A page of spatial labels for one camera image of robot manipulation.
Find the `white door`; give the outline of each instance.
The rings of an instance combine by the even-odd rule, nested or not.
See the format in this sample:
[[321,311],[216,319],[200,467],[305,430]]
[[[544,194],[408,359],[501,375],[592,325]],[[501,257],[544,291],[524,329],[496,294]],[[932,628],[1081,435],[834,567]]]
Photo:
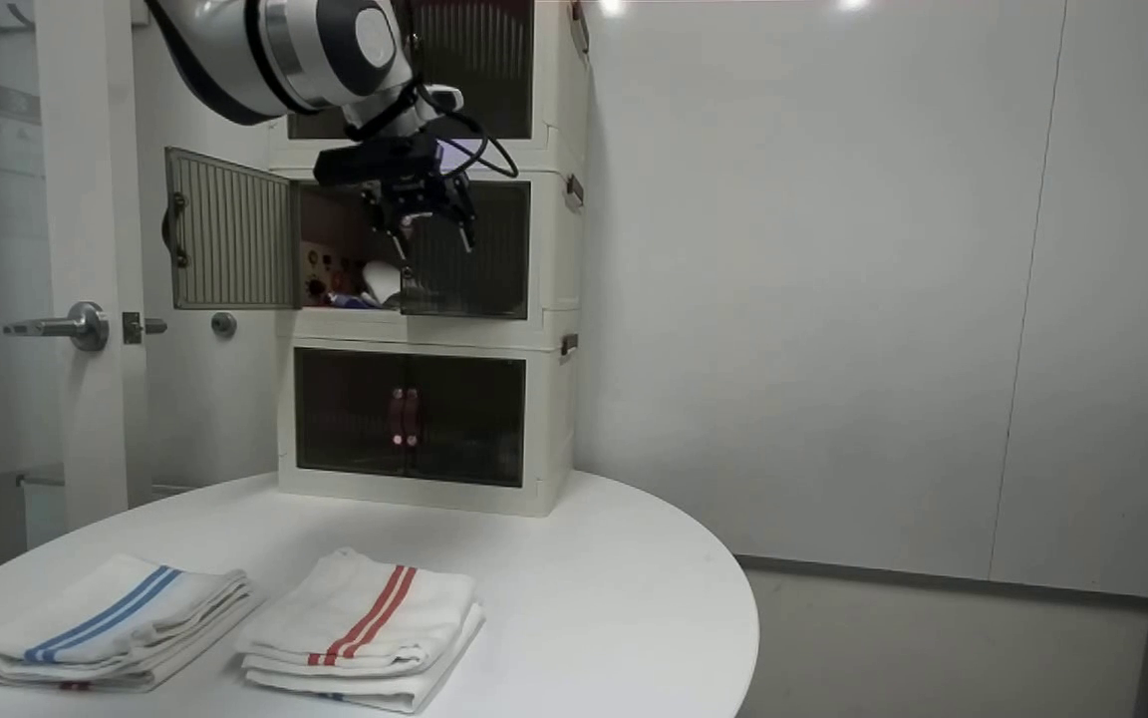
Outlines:
[[132,8],[0,4],[0,561],[127,507],[139,285]]

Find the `blue stripe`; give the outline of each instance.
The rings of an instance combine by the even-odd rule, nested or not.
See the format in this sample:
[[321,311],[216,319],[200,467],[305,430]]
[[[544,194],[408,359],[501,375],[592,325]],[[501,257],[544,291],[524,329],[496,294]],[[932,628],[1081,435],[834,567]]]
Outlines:
[[127,603],[135,603],[135,593],[153,592],[153,581],[160,581],[160,573],[167,573],[167,567],[153,569],[139,585],[132,585],[124,597],[117,597],[117,603],[112,603],[110,611],[102,611],[98,617],[90,617],[90,622],[79,622],[79,628],[72,628],[72,629],[64,629],[64,634],[55,634],[55,640],[26,652],[26,658],[35,662],[35,658],[42,658],[44,652],[52,652],[55,642],[68,642],[68,640],[92,629],[98,622],[112,617],[117,611],[124,611]]
[[179,569],[167,569],[148,593],[139,593],[132,607],[124,607],[119,615],[112,615],[104,628],[92,628],[90,634],[78,634],[52,652],[44,652],[44,662],[55,662],[60,652],[72,652],[72,648],[83,648],[92,642],[98,634],[127,622],[135,611],[145,611],[155,593],[164,593],[173,581],[179,577]]
[[124,622],[127,615],[135,615],[153,593],[160,593],[179,569],[153,569],[135,592],[127,592],[119,603],[112,603],[110,611],[102,611],[98,617],[26,652],[26,662],[52,662],[55,652],[90,642],[104,629],[112,629],[117,622]]

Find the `blue striped towel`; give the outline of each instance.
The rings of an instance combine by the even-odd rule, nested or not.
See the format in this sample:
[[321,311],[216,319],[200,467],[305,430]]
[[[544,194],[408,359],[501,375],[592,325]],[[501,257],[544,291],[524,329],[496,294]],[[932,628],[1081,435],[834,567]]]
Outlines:
[[242,569],[196,573],[117,555],[0,629],[0,682],[160,682],[196,658],[216,628],[254,607]]

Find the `folded towel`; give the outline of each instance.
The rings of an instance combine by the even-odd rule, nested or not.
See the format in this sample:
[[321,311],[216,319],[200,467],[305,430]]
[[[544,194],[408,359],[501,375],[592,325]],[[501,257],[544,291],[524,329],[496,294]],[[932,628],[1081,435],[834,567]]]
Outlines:
[[0,682],[155,685],[254,607],[246,573],[119,555],[0,629]]
[[447,682],[447,673],[460,665],[460,658],[467,653],[470,640],[483,629],[487,615],[478,603],[470,603],[463,629],[455,634],[452,652],[428,665],[423,673],[395,673],[395,678],[305,678],[305,673],[276,673],[276,672],[253,672],[242,665],[242,678],[269,689],[282,689],[282,693],[317,693],[329,702],[353,702],[353,706],[370,706],[370,712],[395,712],[395,714],[412,714],[423,712],[428,698],[438,693],[438,685]]
[[246,672],[276,673],[418,673],[452,652],[470,607],[463,573],[387,567],[345,545],[258,615],[238,652]]

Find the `red striped towel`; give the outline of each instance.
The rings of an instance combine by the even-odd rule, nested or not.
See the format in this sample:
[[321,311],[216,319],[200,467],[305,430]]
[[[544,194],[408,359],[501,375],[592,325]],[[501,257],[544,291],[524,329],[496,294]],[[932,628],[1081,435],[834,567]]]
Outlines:
[[452,678],[452,672],[460,665],[460,658],[467,653],[467,648],[483,629],[483,622],[487,622],[483,607],[470,607],[452,652],[423,673],[395,673],[395,678],[321,673],[321,678],[306,678],[306,673],[278,673],[278,672],[253,672],[246,665],[242,678],[253,685],[262,685],[262,689],[310,693],[310,698],[329,698],[329,702],[416,714],[443,689],[443,682]]
[[242,629],[238,652],[246,672],[305,678],[418,673],[452,652],[470,607],[463,573],[337,551]]

